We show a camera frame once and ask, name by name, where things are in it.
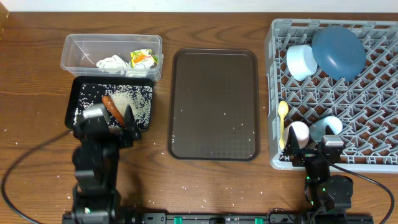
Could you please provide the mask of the blue cup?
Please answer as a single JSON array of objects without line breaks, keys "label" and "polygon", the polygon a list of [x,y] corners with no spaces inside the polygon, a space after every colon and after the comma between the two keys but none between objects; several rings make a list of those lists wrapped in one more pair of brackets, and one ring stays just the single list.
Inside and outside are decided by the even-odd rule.
[{"label": "blue cup", "polygon": [[313,124],[310,128],[310,137],[319,142],[326,134],[326,127],[329,127],[333,134],[339,134],[343,129],[343,123],[335,116],[327,116]]}]

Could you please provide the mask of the pink cup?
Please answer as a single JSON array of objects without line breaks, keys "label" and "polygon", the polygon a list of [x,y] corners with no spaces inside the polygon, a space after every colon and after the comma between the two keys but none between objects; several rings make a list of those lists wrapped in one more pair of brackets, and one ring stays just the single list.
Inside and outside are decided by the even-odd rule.
[{"label": "pink cup", "polygon": [[295,121],[290,125],[288,125],[285,128],[282,136],[282,139],[285,144],[287,143],[290,128],[294,130],[300,148],[304,148],[308,144],[310,136],[310,131],[308,126],[301,121]]}]

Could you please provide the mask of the white rice pile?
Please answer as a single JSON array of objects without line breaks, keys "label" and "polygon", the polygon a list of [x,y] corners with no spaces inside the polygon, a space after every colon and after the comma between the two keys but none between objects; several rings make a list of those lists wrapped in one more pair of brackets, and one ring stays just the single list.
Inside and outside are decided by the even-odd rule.
[{"label": "white rice pile", "polygon": [[74,125],[83,110],[101,103],[102,97],[108,96],[121,115],[125,115],[126,108],[130,106],[137,127],[141,131],[145,131],[150,125],[152,94],[151,86],[84,84],[80,87],[77,102],[73,104],[69,123]]}]

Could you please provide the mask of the orange carrot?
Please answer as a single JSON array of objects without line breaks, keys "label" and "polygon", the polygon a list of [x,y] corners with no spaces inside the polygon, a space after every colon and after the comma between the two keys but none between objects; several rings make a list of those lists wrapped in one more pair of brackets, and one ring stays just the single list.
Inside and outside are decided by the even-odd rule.
[{"label": "orange carrot", "polygon": [[105,95],[105,96],[102,97],[102,102],[105,105],[105,107],[107,108],[107,110],[116,118],[116,120],[119,121],[119,124],[121,126],[125,126],[125,123],[124,123],[124,120],[123,120],[123,116],[121,115],[121,113],[117,109],[117,107],[114,104],[114,101],[112,100],[112,98],[110,96],[106,96]]}]

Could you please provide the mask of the yellow plastic spoon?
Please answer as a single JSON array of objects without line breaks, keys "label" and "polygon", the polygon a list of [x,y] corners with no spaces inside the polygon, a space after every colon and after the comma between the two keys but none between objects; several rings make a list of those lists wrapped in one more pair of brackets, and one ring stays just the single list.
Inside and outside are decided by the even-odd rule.
[{"label": "yellow plastic spoon", "polygon": [[279,139],[279,147],[283,151],[285,148],[285,143],[283,139],[284,134],[284,120],[289,112],[289,106],[286,101],[280,101],[278,107],[278,115],[280,118],[280,139]]}]

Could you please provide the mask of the white tissue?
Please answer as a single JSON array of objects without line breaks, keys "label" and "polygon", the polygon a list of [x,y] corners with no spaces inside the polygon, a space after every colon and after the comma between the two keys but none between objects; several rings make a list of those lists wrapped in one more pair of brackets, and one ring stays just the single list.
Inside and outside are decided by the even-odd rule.
[{"label": "white tissue", "polygon": [[125,71],[125,76],[129,78],[145,78],[149,70],[146,68],[130,68]]}]

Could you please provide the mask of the white napkin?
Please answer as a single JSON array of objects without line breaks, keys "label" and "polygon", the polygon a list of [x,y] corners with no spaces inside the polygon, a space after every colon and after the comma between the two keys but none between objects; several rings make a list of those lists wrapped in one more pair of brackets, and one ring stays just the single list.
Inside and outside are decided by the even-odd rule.
[{"label": "white napkin", "polygon": [[108,72],[111,74],[122,73],[129,68],[129,64],[118,55],[104,58],[98,61],[96,66],[101,72]]}]

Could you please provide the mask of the green yellow snack wrapper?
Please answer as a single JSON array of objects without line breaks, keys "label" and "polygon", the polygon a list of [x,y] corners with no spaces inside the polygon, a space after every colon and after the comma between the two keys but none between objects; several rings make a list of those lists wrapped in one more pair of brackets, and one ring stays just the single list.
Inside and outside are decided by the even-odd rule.
[{"label": "green yellow snack wrapper", "polygon": [[159,59],[152,49],[140,49],[130,53],[130,65],[132,68],[149,69],[157,66]]}]

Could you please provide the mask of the light blue rice bowl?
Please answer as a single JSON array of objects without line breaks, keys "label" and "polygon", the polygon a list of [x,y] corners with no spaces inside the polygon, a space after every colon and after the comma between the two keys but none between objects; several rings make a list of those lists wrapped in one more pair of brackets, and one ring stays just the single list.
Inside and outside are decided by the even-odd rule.
[{"label": "light blue rice bowl", "polygon": [[309,45],[294,45],[287,50],[287,66],[293,78],[303,81],[313,75],[318,64],[313,56],[313,50]]}]

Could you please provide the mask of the blue plate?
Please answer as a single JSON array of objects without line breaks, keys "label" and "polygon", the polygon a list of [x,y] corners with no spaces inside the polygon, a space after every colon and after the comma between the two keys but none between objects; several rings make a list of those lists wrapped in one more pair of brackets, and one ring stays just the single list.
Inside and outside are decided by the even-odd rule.
[{"label": "blue plate", "polygon": [[341,26],[318,30],[312,38],[312,52],[320,68],[335,80],[353,81],[366,64],[360,39]]}]

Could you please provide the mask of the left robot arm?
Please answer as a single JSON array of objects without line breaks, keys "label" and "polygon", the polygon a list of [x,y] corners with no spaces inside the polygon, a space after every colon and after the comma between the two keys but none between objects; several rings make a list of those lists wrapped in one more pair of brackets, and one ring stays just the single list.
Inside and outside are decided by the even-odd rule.
[{"label": "left robot arm", "polygon": [[72,155],[77,180],[72,223],[140,222],[134,209],[120,206],[121,196],[116,190],[119,151],[141,138],[130,106],[124,118],[124,129],[110,130],[105,105],[97,104],[84,110],[73,126],[73,135],[81,146]]}]

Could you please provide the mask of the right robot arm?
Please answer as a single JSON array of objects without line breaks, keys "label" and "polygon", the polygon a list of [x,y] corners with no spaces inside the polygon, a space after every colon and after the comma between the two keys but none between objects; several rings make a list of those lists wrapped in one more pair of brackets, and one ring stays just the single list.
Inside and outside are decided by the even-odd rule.
[{"label": "right robot arm", "polygon": [[340,161],[343,146],[339,135],[332,135],[329,127],[314,148],[299,146],[296,133],[289,128],[283,155],[293,158],[294,165],[303,165],[306,200],[312,208],[297,215],[295,223],[348,223],[346,210],[351,208],[353,180],[344,175],[332,175],[330,166]]}]

